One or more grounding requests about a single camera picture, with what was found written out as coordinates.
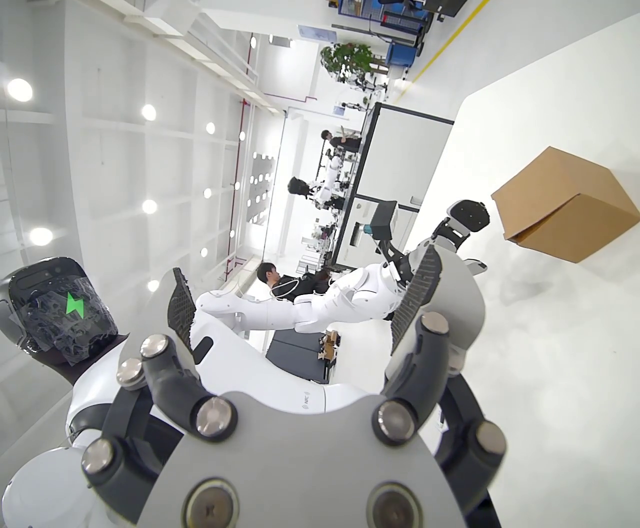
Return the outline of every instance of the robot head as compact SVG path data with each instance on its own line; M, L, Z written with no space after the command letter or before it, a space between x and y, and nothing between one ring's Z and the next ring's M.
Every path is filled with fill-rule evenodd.
M28 354L57 349L70 365L118 335L86 273L66 257L25 266L0 282L0 331Z

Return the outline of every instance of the person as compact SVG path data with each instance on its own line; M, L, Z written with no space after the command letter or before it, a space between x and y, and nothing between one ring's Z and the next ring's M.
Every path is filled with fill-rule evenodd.
M289 180L287 190L290 195L299 195L304 196L305 198L309 198L314 193L314 189L309 187L307 182L300 178L296 178L295 176Z
M360 144L362 142L362 138L352 138L344 133L344 129L342 129L342 136L333 136L331 132L328 130L323 130L321 137L325 141L329 141L329 144L333 148L341 147L347 152L358 153L360 151Z
M274 297L293 302L299 295L324 294L329 289L329 272L321 269L317 273L305 273L300 278L278 273L272 262L262 262L257 269L260 282L264 282Z

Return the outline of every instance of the green plant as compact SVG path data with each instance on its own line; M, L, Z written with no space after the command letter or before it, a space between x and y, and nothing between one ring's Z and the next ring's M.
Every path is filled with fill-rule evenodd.
M320 52L320 64L339 83L345 83L352 75L364 79L375 62L371 48L366 44L332 44Z

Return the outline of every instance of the cardboard box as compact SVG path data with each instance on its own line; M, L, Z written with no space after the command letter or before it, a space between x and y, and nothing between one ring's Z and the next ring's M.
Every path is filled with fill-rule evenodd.
M504 238L580 262L640 221L611 171L553 147L492 194Z

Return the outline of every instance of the cable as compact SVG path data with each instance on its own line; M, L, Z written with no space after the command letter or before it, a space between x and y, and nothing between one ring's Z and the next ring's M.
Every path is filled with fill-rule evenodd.
M287 295L289 295L290 293L293 293L293 292L296 290L296 288L298 287L298 284L300 284L300 279L299 279L299 278L295 278L295 279L293 279L293 280L290 280L289 282L286 282L286 283L284 283L284 284L280 284L280 285L278 286L278 288L282 288L283 286L286 286L287 284L292 284L292 283L294 283L294 282L296 283L296 285L295 285L291 290L289 290L288 292L283 293L283 294L281 294L281 295L274 295L274 294L273 294L273 290L272 290L272 289L269 289L269 293L271 294L271 297L272 297L272 298L274 298L274 299L280 299L280 298L286 297L286 296L287 296ZM271 300L271 298L269 298L269 299L263 299L262 301L259 301L259 302L270 301L270 300Z

